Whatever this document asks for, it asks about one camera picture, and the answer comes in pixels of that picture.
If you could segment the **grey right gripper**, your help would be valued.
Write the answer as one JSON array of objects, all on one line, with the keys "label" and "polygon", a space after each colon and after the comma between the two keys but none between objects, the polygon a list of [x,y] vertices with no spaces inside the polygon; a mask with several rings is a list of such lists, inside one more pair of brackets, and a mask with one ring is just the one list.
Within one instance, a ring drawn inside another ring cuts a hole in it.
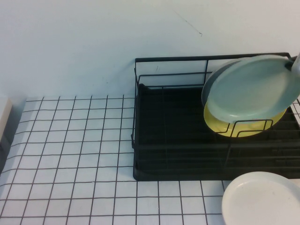
[{"label": "grey right gripper", "polygon": [[300,53],[297,56],[294,56],[289,59],[289,61],[285,64],[285,68],[287,70],[291,70],[293,73],[300,72]]}]

